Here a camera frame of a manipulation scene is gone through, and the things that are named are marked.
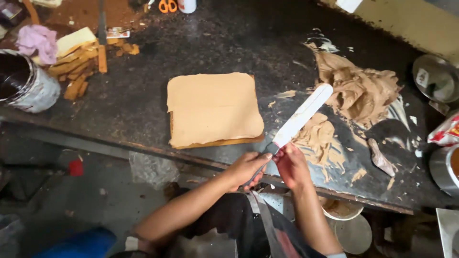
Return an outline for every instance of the black table surface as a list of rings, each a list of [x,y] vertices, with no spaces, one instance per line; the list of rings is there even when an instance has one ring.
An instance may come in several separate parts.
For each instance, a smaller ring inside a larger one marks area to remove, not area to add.
[[[108,73],[90,78],[86,95],[74,103],[60,98],[49,110],[29,114],[9,107],[0,115],[16,121],[58,130],[90,140],[103,141],[131,150],[192,161],[214,168],[225,168],[251,144],[175,150],[170,139],[167,114],[167,83],[179,75],[243,72],[255,75],[259,110],[265,132],[281,126],[307,98],[307,89],[318,77],[312,52],[301,43],[317,36],[319,28],[347,57],[360,67],[392,70],[397,73],[411,132],[399,121],[389,119],[366,132],[379,143],[385,137],[423,140],[424,156],[417,158],[397,144],[380,144],[393,163],[399,163],[393,187],[390,177],[376,168],[367,147],[352,137],[351,129],[328,106],[319,111],[328,115],[347,151],[345,173],[329,170],[332,181],[325,183],[321,171],[312,171],[318,189],[371,202],[417,210],[445,207],[458,201],[443,193],[428,170],[429,153],[436,147],[426,137],[444,116],[428,105],[413,83],[411,65],[423,53],[399,39],[350,19],[347,15],[314,1],[286,0],[202,0],[189,15],[159,14],[153,9],[150,25],[128,39],[140,46],[140,54],[114,57],[108,53]],[[293,61],[304,64],[304,67]],[[293,98],[276,99],[286,90],[298,90]],[[268,104],[276,100],[273,108]],[[367,174],[352,183],[353,175],[364,168]]]

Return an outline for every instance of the long knife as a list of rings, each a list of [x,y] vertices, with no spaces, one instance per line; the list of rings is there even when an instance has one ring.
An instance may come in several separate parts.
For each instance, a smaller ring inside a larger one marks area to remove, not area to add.
[[[270,142],[260,156],[266,153],[276,155],[280,148],[289,142],[293,136],[306,124],[307,121],[319,110],[319,108],[327,101],[333,93],[333,87],[330,84],[321,84],[316,90],[306,99],[306,101],[293,113],[287,122],[279,129],[273,141]],[[249,185],[252,180],[263,169],[263,165],[259,168],[252,178],[242,186]]]
[[[105,22],[104,0],[99,0],[99,72],[107,72],[107,56],[105,53],[105,45],[107,45],[107,25]]]

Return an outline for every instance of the orange scissors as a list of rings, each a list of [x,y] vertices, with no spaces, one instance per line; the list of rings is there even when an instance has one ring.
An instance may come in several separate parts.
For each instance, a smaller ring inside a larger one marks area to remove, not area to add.
[[[158,8],[162,13],[175,12],[177,10],[177,4],[174,0],[161,0]]]

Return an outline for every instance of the pink cloth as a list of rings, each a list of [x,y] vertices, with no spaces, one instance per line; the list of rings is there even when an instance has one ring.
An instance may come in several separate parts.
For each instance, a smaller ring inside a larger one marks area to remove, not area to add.
[[[57,54],[56,34],[56,31],[45,26],[27,25],[19,30],[16,46],[20,53],[27,56],[38,50],[41,63],[54,64]]]

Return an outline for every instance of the wooden board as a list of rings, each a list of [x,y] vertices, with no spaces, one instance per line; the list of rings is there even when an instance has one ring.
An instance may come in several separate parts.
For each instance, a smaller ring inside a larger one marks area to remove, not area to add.
[[[172,128],[174,127],[174,114],[173,111],[169,112],[170,117],[170,126],[171,126],[171,138],[172,138]],[[174,149],[188,149],[188,148],[199,148],[199,147],[210,147],[210,146],[223,146],[223,145],[231,145],[231,144],[240,144],[240,143],[252,143],[252,142],[261,142],[264,139],[263,133],[255,138],[240,138],[240,139],[229,139],[229,140],[216,140],[213,142],[208,142],[204,144],[200,143],[193,143],[188,146],[172,146]]]

